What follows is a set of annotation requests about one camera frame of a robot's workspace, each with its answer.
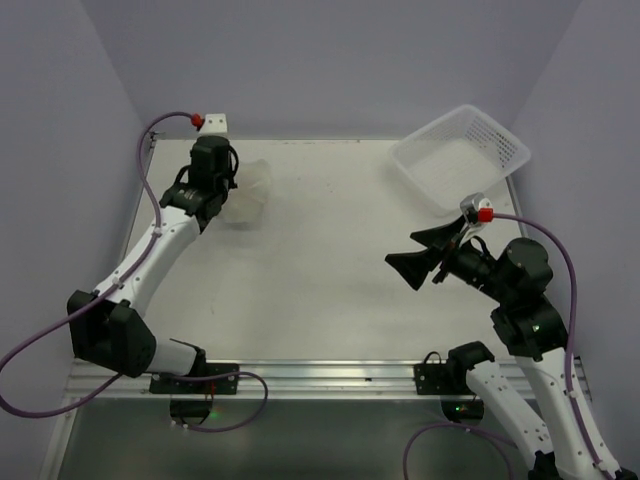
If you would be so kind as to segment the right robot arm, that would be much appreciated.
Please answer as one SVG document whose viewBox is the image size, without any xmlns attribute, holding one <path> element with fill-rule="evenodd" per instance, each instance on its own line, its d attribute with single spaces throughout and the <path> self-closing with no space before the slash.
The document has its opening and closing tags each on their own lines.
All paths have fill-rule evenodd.
<svg viewBox="0 0 640 480">
<path fill-rule="evenodd" d="M 497 336 L 523 371 L 537 405 L 504 378 L 481 342 L 449 351 L 443 363 L 455 390 L 478 395 L 519 450 L 531 479 L 634 479 L 607 447 L 591 415 L 574 365 L 573 322 L 564 322 L 545 295 L 553 278 L 547 250 L 518 237 L 499 257 L 467 233 L 496 218 L 489 208 L 434 229 L 414 232 L 423 250 L 394 253 L 385 261 L 417 290 L 454 276 L 496 302 Z"/>
</svg>

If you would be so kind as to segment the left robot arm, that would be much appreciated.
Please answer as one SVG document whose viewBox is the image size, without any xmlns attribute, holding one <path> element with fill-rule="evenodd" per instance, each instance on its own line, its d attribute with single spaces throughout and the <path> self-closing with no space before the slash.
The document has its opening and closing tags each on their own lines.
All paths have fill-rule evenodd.
<svg viewBox="0 0 640 480">
<path fill-rule="evenodd" d="M 159 202 L 158 218 L 110 277 L 93 291 L 74 292 L 67 302 L 75 357 L 135 378 L 144 373 L 195 376 L 202 349 L 161 340 L 144 321 L 157 289 L 182 253 L 201 235 L 236 188 L 239 166 L 230 141 L 197 138 Z"/>
</svg>

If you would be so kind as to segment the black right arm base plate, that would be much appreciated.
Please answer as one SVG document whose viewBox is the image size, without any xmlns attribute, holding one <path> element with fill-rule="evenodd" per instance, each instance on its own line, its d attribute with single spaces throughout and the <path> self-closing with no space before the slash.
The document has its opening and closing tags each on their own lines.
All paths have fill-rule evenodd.
<svg viewBox="0 0 640 480">
<path fill-rule="evenodd" d="M 413 381 L 418 395 L 472 395 L 466 383 L 468 365 L 457 358 L 443 359 L 437 351 L 413 365 Z"/>
</svg>

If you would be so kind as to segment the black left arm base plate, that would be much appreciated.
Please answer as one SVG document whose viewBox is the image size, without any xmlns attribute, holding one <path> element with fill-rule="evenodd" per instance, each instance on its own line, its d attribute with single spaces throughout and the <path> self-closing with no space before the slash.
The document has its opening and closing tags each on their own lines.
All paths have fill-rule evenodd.
<svg viewBox="0 0 640 480">
<path fill-rule="evenodd" d="M 199 367 L 188 380 L 176 380 L 168 375 L 159 375 L 150 382 L 149 392 L 160 395 L 235 395 L 239 382 L 237 363 L 209 363 Z M 220 376 L 214 381 L 194 381 L 197 377 Z"/>
</svg>

